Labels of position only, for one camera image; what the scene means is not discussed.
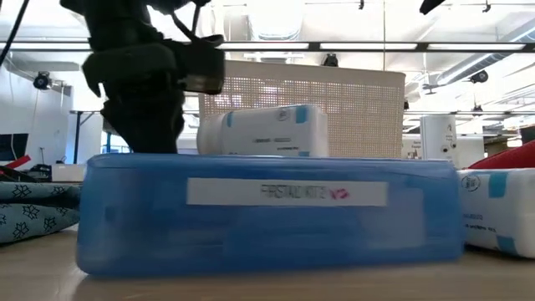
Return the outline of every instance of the table surface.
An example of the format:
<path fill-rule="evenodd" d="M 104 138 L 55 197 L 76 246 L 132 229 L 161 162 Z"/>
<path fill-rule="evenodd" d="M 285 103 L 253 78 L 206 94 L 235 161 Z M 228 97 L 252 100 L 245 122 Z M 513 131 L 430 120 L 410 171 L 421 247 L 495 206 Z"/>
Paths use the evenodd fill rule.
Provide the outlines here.
<path fill-rule="evenodd" d="M 458 263 L 114 280 L 74 263 L 76 231 L 0 248 L 0 300 L 535 300 L 535 261 L 470 251 Z"/>

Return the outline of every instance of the blue plastic box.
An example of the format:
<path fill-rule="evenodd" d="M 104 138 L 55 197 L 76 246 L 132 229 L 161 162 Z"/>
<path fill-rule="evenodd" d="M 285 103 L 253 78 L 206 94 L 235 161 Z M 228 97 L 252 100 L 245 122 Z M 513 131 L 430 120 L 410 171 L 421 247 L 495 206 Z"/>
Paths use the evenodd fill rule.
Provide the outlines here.
<path fill-rule="evenodd" d="M 445 161 L 102 155 L 80 210 L 78 265 L 95 276 L 450 261 L 463 246 Z"/>

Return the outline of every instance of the red logo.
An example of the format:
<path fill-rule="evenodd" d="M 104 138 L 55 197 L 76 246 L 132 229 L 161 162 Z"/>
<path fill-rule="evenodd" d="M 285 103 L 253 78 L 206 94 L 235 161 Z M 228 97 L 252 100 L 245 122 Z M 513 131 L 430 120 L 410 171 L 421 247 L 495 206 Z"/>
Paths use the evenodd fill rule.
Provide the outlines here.
<path fill-rule="evenodd" d="M 349 197 L 349 192 L 344 188 L 342 189 L 331 189 L 331 198 L 333 200 L 343 200 Z"/>

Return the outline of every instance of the patterned fabric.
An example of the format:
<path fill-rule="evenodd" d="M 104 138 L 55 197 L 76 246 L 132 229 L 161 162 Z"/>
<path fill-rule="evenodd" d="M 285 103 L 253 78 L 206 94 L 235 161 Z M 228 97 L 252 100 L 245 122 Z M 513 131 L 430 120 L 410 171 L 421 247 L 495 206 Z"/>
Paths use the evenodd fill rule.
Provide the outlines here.
<path fill-rule="evenodd" d="M 0 243 L 47 235 L 79 221 L 76 186 L 0 182 Z"/>

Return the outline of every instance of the white perforated panel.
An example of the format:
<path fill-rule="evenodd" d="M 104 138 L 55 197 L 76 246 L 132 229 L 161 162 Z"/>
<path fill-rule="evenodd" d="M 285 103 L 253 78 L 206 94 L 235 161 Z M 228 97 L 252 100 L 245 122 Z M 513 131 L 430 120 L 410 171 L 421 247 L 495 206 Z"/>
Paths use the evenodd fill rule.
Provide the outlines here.
<path fill-rule="evenodd" d="M 405 75 L 358 69 L 227 61 L 219 95 L 199 99 L 201 119 L 232 110 L 317 105 L 329 117 L 329 153 L 399 158 Z"/>

